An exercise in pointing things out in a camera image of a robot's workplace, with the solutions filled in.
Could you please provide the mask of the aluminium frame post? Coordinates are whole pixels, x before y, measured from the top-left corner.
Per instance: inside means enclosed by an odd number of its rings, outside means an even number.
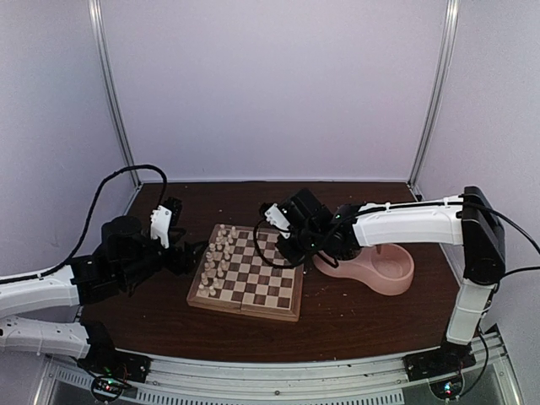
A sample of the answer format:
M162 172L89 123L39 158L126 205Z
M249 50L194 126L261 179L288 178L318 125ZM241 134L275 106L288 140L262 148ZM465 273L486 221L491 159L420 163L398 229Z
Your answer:
M413 167L408 177L408 186L414 194L421 193L419 190L419 178L427 159L429 144L435 133L435 126L440 112L444 88L451 67L456 42L460 3L461 2L458 0L448 0L446 2L444 24L441 34L435 76L430 92L429 103L424 118L420 140L413 161Z
M127 137L127 131L122 116L122 109L116 90L111 57L105 32L105 22L100 0L89 0L89 18L94 33L94 42L100 60L101 75L105 87L106 103L110 112L112 126L118 142L124 165L135 165L132 148Z

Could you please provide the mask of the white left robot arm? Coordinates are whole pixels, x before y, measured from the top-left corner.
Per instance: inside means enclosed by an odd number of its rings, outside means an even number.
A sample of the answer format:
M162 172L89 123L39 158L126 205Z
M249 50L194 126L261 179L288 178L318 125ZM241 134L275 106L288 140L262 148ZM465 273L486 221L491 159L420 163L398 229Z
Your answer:
M100 303L136 287L162 269L188 273L196 246L179 243L181 200L170 197L150 215L149 230L133 216L120 216L101 228L101 242L88 256L67 259L18 277L1 279L1 348L36 354L60 354L89 360L104 375L121 368L121 355L98 321L59 323L24 318L55 307Z

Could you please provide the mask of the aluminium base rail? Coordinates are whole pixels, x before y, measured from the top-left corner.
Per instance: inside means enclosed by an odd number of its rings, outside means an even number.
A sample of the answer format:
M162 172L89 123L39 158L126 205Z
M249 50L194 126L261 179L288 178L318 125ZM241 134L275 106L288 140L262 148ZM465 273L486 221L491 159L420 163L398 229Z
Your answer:
M112 404L524 404L502 337L486 333L485 347L472 342L477 363L461 374L459 401L439 399L435 377L412 381L402 358L389 354L364 359L299 363L232 363L146 354L150 367L144 383L131 382ZM92 378L69 359L48 358L30 404L100 404L91 394Z

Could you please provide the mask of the aluminium frame post right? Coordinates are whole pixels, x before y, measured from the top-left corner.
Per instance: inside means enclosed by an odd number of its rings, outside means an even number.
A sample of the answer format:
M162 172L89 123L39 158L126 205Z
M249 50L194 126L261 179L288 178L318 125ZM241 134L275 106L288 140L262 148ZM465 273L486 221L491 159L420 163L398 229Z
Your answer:
M420 140L413 161L413 167L408 177L408 186L414 194L421 193L419 190L419 178L427 159L429 144L435 133L435 126L440 112L444 88L451 67L456 42L460 3L461 2L458 0L448 0L446 2L444 24L441 34L435 76L430 92L429 103L424 118Z

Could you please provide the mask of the pink plastic double bowl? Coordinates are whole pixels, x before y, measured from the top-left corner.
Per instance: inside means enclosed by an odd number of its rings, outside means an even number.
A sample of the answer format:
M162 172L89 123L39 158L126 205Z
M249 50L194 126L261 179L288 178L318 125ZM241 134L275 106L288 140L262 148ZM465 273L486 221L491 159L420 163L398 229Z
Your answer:
M414 261L409 252L395 244L365 247L352 260L340 261L332 267L319 256L314 267L332 278L358 281L378 294L395 296L405 293L414 276Z

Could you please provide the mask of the aluminium frame post left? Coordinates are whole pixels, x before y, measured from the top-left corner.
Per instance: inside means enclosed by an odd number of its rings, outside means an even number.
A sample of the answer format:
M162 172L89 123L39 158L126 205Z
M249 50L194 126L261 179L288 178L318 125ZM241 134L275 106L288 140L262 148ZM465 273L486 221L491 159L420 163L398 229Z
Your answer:
M122 116L122 109L116 90L111 57L105 32L105 22L100 0L89 0L89 18L94 33L94 42L100 60L101 75L105 87L106 103L110 112L112 126L118 142L124 165L135 165L132 148L127 137L127 131Z

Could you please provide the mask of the wooden chess board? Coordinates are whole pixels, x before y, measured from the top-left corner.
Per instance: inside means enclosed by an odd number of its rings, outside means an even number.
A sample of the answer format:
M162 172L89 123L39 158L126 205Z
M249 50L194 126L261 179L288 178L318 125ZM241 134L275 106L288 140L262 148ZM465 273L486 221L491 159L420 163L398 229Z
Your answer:
M201 297L197 294L198 276L202 260L195 272L192 286L186 297L191 307L260 317L277 321L296 322L300 318L304 267L290 268L279 253L276 243L279 233L273 229L260 229L257 243L253 242L252 229L234 225L240 232L235 253L239 254L240 272L236 288L241 292L241 302L224 302Z

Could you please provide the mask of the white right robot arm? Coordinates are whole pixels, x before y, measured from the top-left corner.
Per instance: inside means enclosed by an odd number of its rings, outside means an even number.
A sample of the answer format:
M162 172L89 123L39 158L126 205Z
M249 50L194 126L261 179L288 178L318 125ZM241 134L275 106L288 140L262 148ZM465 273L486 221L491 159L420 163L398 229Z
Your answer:
M482 191L468 186L457 196L427 202L344 204L335 213L308 189L262 209L279 232L277 248L292 264L311 259L321 273L359 281L383 295L411 285L411 244L460 246L465 268L445 332L434 351L440 372L452 371L505 274L505 230Z

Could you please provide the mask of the white chess pieces row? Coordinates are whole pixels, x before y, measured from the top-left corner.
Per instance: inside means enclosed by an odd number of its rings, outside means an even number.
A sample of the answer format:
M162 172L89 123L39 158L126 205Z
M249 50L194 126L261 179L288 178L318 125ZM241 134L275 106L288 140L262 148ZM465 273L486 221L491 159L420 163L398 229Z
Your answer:
M240 272L240 255L235 253L239 230L234 225L219 224L204 253L198 276L197 294L224 302L241 302L235 287Z

